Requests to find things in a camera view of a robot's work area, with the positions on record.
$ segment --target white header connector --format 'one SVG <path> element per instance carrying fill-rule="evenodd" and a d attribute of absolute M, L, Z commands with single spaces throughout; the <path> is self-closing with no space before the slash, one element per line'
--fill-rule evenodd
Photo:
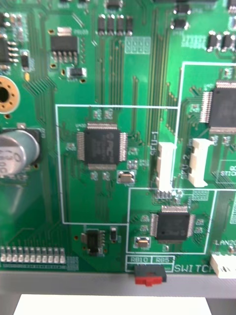
<path fill-rule="evenodd" d="M 188 180 L 194 187 L 205 187 L 204 181 L 205 167 L 207 162 L 207 153 L 210 145 L 214 142 L 207 139 L 193 139 L 194 151 L 190 157 L 190 167 L 192 172 L 188 175 Z"/>
<path fill-rule="evenodd" d="M 220 279 L 236 279 L 236 256 L 213 254 L 210 265 Z"/>
<path fill-rule="evenodd" d="M 160 191 L 169 192 L 171 186 L 171 170 L 175 145 L 171 142 L 159 142 L 157 158 L 156 185 Z"/>

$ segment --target qfp chip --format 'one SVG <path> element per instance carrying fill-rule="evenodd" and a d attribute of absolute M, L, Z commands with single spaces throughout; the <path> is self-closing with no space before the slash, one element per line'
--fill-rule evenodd
<path fill-rule="evenodd" d="M 89 169 L 115 169 L 126 160 L 127 134 L 116 124 L 88 123 L 84 132 L 77 135 L 78 159 Z"/>
<path fill-rule="evenodd" d="M 236 130 L 236 83 L 218 82 L 212 93 L 209 125 L 218 130 Z"/>
<path fill-rule="evenodd" d="M 162 241 L 185 241 L 189 219 L 189 213 L 159 213 L 155 238 Z"/>
<path fill-rule="evenodd" d="M 194 218 L 187 206 L 162 206 L 161 212 L 151 214 L 150 235 L 159 242 L 183 242 L 193 233 Z"/>
<path fill-rule="evenodd" d="M 0 37 L 0 63 L 6 64 L 9 63 L 9 54 L 8 54 L 8 45 L 7 41 Z"/>

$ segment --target black square chip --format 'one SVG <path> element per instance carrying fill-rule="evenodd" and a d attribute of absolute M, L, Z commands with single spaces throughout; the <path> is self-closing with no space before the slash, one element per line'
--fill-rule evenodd
<path fill-rule="evenodd" d="M 7 41 L 0 37 L 0 63 L 9 63 L 8 45 Z"/>
<path fill-rule="evenodd" d="M 119 163 L 120 130 L 86 129 L 84 134 L 86 164 Z"/>
<path fill-rule="evenodd" d="M 210 110 L 210 127 L 236 127 L 236 89 L 215 88 Z"/>
<path fill-rule="evenodd" d="M 51 36 L 51 50 L 58 52 L 77 52 L 78 40 L 76 36 Z"/>
<path fill-rule="evenodd" d="M 189 220 L 189 213 L 160 212 L 155 238 L 160 241 L 185 241 L 188 235 Z"/>

